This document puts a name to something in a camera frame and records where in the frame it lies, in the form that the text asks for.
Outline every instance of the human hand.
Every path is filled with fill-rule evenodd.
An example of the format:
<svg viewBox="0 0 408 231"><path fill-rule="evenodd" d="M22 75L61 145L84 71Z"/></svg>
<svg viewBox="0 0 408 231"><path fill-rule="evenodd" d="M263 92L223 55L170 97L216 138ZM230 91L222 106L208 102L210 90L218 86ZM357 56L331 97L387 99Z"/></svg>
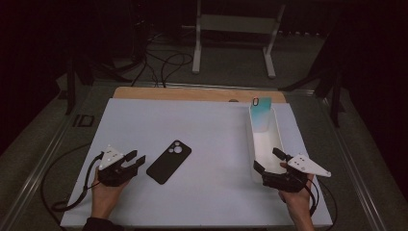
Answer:
<svg viewBox="0 0 408 231"><path fill-rule="evenodd" d="M281 163L280 166L286 168L287 164ZM311 189L314 175L308 174L307 177L310 181L306 183L306 186ZM315 230L309 211L310 195L305 189L299 192L279 191L279 196L286 203L289 215L298 231Z"/></svg>
<svg viewBox="0 0 408 231"><path fill-rule="evenodd" d="M92 218L107 219L119 200L120 194L130 180L118 187L105 186L98 181L98 171L97 167L92 183L92 212L90 216Z"/></svg>

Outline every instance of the dark background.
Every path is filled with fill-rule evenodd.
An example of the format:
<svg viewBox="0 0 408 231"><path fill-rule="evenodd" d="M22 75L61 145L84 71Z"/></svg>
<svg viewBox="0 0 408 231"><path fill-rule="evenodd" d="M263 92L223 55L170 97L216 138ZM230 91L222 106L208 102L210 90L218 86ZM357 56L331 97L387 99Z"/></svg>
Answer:
<svg viewBox="0 0 408 231"><path fill-rule="evenodd" d="M133 1L134 22L180 38L181 25L194 25L194 1ZM270 1L208 1L203 11L268 15L255 11ZM399 187L407 197L408 4L405 1L288 1L280 30L327 37L317 69L341 65L343 87L365 121ZM0 153L59 93L55 79L66 72L72 49L98 62L130 58L131 21L127 1L2 1L0 4Z"/></svg>

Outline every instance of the metal stand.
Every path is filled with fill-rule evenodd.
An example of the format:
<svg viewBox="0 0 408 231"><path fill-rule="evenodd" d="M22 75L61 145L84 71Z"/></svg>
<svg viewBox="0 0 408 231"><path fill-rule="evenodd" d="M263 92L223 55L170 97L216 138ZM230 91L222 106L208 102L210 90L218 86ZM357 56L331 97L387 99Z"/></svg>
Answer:
<svg viewBox="0 0 408 231"><path fill-rule="evenodd" d="M192 62L192 73L200 72L201 62L201 30L224 31L224 32L247 32L270 35L268 46L264 47L264 58L267 66L268 77L274 79L276 77L275 69L273 68L270 51L278 33L280 22L282 19L285 5L281 5L276 18L259 18L259 17L243 17L243 16L227 16L201 13L201 0L197 0L197 18L195 27L195 49Z"/></svg>

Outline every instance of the white table surface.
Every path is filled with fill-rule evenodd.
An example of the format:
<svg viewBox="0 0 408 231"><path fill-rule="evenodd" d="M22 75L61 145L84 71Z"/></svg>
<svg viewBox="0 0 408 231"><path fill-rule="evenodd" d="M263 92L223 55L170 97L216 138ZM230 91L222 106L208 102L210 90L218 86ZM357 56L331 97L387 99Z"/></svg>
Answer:
<svg viewBox="0 0 408 231"><path fill-rule="evenodd" d="M277 190L251 178L245 128L248 107L245 103L111 99L69 204L81 193L92 159L110 144L125 154L138 150L138 157L146 155L146 163L111 214L114 223L168 228L293 225ZM272 107L285 152L307 155L290 105ZM145 171L174 140L188 145L192 153L159 185ZM332 220L319 193L313 223L330 225ZM64 213L62 226L84 225L90 206L91 192L80 205Z"/></svg>

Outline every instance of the white box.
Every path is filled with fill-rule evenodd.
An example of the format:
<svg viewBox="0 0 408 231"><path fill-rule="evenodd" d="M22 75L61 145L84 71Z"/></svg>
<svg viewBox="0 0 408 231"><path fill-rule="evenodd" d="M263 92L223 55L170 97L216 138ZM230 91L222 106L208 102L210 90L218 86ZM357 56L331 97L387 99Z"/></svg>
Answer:
<svg viewBox="0 0 408 231"><path fill-rule="evenodd" d="M248 138L248 151L251 166L251 176L256 183L263 183L262 176L257 172L253 165L254 161L257 161L265 171L273 172L276 174L285 173L286 170L280 167L279 163L284 162L277 158L272 150L274 147L279 148L282 151L283 145L279 134L279 127L276 121L276 114L273 108L270 108L268 113L268 129L265 132L256 132L253 129L254 119L265 119L260 116L254 116L251 114L251 109L248 110L248 121L246 122L246 132Z"/></svg>

